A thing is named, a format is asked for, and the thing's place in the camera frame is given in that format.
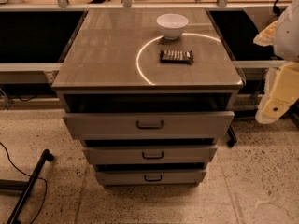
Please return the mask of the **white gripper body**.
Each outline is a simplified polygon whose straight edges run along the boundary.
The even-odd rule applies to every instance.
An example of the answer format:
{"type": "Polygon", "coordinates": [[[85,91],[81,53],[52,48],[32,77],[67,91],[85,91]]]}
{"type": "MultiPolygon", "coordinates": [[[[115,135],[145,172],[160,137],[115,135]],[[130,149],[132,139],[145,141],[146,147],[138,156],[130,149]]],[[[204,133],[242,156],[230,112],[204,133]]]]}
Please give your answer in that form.
{"type": "Polygon", "coordinates": [[[264,96],[255,119],[270,124],[282,117],[299,99],[299,63],[285,62],[280,68],[269,68],[265,76],[264,96]]]}

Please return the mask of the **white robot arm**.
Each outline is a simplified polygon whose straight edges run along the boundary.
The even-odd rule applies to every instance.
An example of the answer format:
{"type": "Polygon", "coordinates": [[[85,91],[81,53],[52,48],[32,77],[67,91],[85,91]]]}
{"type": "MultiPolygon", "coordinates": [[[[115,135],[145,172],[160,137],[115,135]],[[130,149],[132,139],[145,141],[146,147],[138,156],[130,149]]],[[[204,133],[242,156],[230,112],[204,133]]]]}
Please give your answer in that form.
{"type": "Polygon", "coordinates": [[[268,69],[264,96],[255,115],[259,123],[270,124],[299,99],[299,0],[293,0],[276,21],[254,37],[253,43],[272,45],[274,54],[285,61],[280,68],[268,69]]]}

